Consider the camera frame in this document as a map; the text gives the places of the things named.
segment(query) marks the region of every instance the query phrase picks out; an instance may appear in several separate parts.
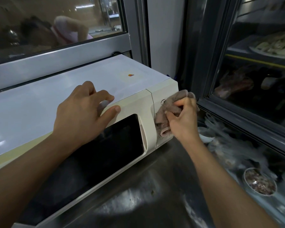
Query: refrigerator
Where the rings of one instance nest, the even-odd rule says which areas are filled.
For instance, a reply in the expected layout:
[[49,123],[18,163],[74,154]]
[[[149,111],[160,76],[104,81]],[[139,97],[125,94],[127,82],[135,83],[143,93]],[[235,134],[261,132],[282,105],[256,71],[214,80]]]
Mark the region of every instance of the refrigerator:
[[187,2],[179,87],[218,138],[209,150],[285,227],[285,0]]

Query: hand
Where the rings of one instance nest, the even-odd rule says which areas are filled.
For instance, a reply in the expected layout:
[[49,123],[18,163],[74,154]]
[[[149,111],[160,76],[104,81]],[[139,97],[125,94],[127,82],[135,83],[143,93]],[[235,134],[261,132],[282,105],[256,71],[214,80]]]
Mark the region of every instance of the hand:
[[121,111],[120,106],[113,106],[99,117],[97,107],[103,100],[113,101],[114,96],[105,90],[96,92],[90,81],[77,86],[58,106],[52,136],[74,150],[92,141]]
[[183,110],[178,117],[171,112],[165,112],[172,134],[183,146],[192,141],[200,142],[201,139],[198,134],[196,115],[196,100],[187,97],[176,101],[174,104],[176,106],[183,106]]

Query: cloth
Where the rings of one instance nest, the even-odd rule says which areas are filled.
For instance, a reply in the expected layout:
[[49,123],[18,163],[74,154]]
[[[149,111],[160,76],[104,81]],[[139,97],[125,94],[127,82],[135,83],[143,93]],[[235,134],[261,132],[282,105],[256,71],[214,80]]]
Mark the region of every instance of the cloth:
[[[51,30],[61,45],[68,45],[78,42],[78,33],[68,29],[66,16],[57,16]],[[93,37],[90,34],[87,34],[87,40],[92,38]]]
[[173,94],[172,96],[168,97],[166,102],[160,107],[158,112],[155,116],[155,124],[160,128],[160,136],[166,137],[171,134],[171,129],[169,126],[169,121],[166,117],[165,111],[172,112],[175,116],[179,116],[182,109],[173,103],[183,99],[185,97],[194,98],[195,95],[192,92],[188,92],[187,90],[181,90],[177,93]]

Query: yellow strip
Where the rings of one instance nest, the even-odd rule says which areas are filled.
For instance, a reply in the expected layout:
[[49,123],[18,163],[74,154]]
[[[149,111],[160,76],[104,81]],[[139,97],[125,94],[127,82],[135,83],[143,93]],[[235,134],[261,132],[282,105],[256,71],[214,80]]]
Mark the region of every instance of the yellow strip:
[[7,162],[11,159],[14,159],[16,157],[19,157],[21,155],[23,155],[25,152],[29,151],[31,148],[33,148],[34,146],[36,146],[38,143],[42,142],[44,139],[46,139],[52,132],[43,135],[39,138],[36,138],[30,142],[27,142],[15,149],[12,149],[6,153],[3,153],[0,155],[0,165],[4,162]]
[[250,62],[261,63],[261,64],[265,64],[265,65],[269,65],[269,66],[275,66],[275,67],[279,67],[279,68],[285,69],[285,66],[283,66],[283,65],[278,65],[278,64],[274,64],[274,63],[270,63],[270,62],[264,62],[264,61],[254,60],[254,59],[251,59],[251,58],[240,57],[240,56],[231,55],[231,54],[226,54],[226,56],[228,56],[228,57],[233,57],[233,58],[238,58],[238,59],[242,59],[242,60],[246,60],[246,61],[250,61]]

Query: microwave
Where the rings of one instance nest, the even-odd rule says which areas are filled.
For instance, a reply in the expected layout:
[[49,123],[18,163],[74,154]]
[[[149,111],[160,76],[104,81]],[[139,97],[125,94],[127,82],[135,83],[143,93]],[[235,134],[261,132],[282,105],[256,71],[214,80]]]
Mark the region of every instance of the microwave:
[[46,226],[172,138],[154,123],[165,100],[178,91],[170,77],[118,55],[0,93],[0,168],[46,138],[59,103],[84,81],[107,90],[121,112],[93,141],[70,155],[44,182],[18,222]]

